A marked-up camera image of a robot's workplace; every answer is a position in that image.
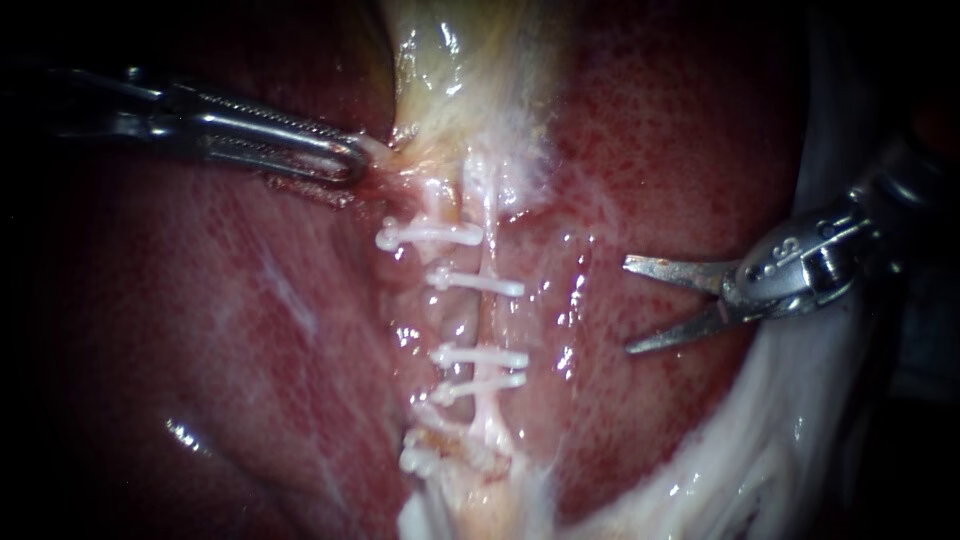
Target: metal instrument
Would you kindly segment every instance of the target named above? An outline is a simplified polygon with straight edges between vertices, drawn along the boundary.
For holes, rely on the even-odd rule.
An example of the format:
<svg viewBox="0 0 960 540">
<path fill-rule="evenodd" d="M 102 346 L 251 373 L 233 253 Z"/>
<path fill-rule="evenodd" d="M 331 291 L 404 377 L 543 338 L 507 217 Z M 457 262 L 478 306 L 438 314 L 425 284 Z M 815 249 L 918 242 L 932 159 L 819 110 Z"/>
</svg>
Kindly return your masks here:
<svg viewBox="0 0 960 540">
<path fill-rule="evenodd" d="M 57 139 L 145 147 L 332 188 L 353 185 L 368 165 L 354 136 L 187 77 L 133 65 L 4 64 L 12 81 L 3 89 L 8 118 Z"/>
<path fill-rule="evenodd" d="M 627 255 L 623 268 L 717 296 L 673 328 L 634 340 L 629 353 L 688 343 L 751 321 L 813 313 L 865 278 L 899 272 L 920 231 L 956 200 L 942 163 L 907 136 L 884 147 L 863 176 L 830 205 L 795 216 L 739 260 L 678 262 Z"/>
</svg>

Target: scissor blade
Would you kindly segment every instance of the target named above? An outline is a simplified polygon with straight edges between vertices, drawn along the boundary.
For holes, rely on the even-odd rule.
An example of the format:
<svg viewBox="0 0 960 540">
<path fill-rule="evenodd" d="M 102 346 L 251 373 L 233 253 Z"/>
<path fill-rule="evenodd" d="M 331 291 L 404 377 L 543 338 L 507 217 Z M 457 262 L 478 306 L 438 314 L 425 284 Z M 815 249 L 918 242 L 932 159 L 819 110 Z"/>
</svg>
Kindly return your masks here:
<svg viewBox="0 0 960 540">
<path fill-rule="evenodd" d="M 668 330 L 627 343 L 626 349 L 629 354 L 665 349 L 711 336 L 725 328 L 743 323 L 744 317 L 732 313 L 723 300 L 717 300 L 693 318 Z"/>
<path fill-rule="evenodd" d="M 720 295 L 724 276 L 740 261 L 693 263 L 627 255 L 623 269 L 659 281 Z"/>
</svg>

